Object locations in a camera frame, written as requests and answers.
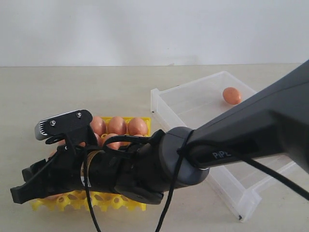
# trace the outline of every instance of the egg tray cup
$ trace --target egg tray cup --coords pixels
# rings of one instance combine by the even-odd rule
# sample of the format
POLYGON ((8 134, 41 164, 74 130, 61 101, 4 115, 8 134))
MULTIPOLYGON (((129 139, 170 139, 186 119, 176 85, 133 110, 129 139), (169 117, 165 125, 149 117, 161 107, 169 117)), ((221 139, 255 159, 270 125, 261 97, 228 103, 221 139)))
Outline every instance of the egg tray cup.
MULTIPOLYGON (((112 117, 102 117, 106 123, 106 127, 112 117)), ((133 117, 122 117, 126 124, 129 123, 133 117)), ((148 132, 145 136, 150 136, 150 124, 151 119, 149 117, 141 117, 148 127, 148 132)), ((90 192, 90 198, 92 206, 97 206, 101 209, 102 212, 106 212, 109 206, 113 209, 119 209, 120 207, 124 206, 128 210, 134 210, 136 207, 139 207, 142 211, 146 210, 146 204, 136 202, 130 200, 120 194, 113 194, 113 193, 103 193, 103 192, 90 192)), ((45 205, 49 210, 57 209, 59 211, 64 211, 65 207, 71 205, 74 209, 81 209, 82 206, 84 209, 89 211, 89 206, 86 198, 86 192, 82 191, 72 191, 62 194, 54 199, 36 199, 30 202, 32 209, 36 211, 41 205, 45 205)))

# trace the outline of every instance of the egg carton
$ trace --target egg carton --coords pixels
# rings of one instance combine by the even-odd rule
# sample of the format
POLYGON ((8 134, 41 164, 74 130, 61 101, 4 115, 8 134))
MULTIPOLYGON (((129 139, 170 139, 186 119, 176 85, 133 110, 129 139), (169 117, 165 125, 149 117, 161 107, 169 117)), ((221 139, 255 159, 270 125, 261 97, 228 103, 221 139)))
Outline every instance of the egg carton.
MULTIPOLYGON (((92 206, 97 206, 101 211, 106 212, 108 207, 113 209, 119 209, 124 206, 128 210, 134 210, 139 207, 142 211, 146 210, 146 204, 130 200, 122 195, 103 192, 90 192, 92 206)), ((49 210, 57 209, 64 211, 65 207, 71 205, 75 210, 81 209, 82 206, 89 211, 88 201, 86 198, 86 192, 72 191, 64 193, 55 199, 37 199, 31 202, 32 209, 36 211, 41 205, 45 205, 49 210)))

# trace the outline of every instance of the table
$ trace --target table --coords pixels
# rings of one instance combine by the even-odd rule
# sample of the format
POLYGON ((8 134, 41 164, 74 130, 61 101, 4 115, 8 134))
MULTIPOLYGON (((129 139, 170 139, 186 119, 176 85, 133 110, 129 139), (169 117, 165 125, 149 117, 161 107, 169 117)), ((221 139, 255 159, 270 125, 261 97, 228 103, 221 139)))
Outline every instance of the table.
MULTIPOLYGON (((46 158, 55 145, 34 138, 43 118, 75 109, 101 116, 151 117, 150 90, 181 85, 219 71, 228 71, 255 90, 261 90, 298 64, 214 65, 166 67, 40 67, 0 68, 1 190, 0 231, 95 231, 89 212, 66 209, 33 212, 29 203, 12 202, 9 189, 23 184, 21 170, 46 158)), ((152 120, 152 132, 160 128, 152 120)), ((289 175, 309 189, 309 175, 289 175)), ((164 221, 163 232, 304 232, 309 227, 309 204, 282 184, 261 193, 253 217, 240 223, 211 187, 179 189, 164 221)), ((103 232, 154 231, 164 204, 142 212, 125 208, 95 213, 103 232)))

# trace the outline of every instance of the screw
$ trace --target screw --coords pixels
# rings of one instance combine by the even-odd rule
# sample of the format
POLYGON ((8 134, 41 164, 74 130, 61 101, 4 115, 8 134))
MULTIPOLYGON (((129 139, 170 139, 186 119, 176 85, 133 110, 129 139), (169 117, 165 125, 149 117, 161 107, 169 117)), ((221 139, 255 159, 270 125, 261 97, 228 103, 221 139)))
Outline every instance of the screw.
POLYGON ((56 125, 56 121, 55 121, 55 120, 52 120, 52 121, 50 121, 49 124, 53 127, 54 125, 56 125))

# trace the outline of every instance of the clear plastic box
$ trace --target clear plastic box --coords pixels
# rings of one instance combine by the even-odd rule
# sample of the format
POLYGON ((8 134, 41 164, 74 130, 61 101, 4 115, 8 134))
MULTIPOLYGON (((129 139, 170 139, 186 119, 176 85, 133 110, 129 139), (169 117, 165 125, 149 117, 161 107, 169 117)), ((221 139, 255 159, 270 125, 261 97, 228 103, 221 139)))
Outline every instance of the clear plastic box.
MULTIPOLYGON (((226 87, 237 88, 243 100, 256 93, 228 72, 219 72, 164 91, 151 90, 151 111, 165 130, 178 126, 196 129, 233 107, 223 101, 226 87)), ((281 174, 298 167, 286 155, 258 161, 281 174)), ((272 177, 243 162, 211 168, 207 181, 242 222, 260 203, 259 192, 275 183, 272 177)))

